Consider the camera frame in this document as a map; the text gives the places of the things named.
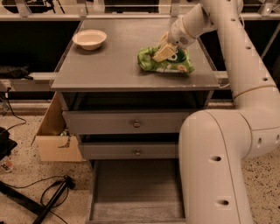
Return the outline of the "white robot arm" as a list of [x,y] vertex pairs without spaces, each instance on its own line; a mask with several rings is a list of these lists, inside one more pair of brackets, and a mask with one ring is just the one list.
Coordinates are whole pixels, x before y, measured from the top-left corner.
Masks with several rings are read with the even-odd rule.
[[253,224],[242,160],[279,145],[280,93],[244,30],[242,0],[201,0],[160,39],[156,61],[216,30],[233,109],[189,115],[180,130],[179,171],[186,224]]

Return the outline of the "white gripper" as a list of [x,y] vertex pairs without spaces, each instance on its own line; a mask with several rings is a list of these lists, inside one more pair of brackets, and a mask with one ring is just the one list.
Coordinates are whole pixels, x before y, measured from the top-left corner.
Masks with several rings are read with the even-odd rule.
[[169,32],[166,32],[158,41],[159,49],[155,52],[153,59],[160,62],[170,58],[176,53],[177,47],[187,48],[201,34],[200,21],[197,16],[184,15],[178,18]]

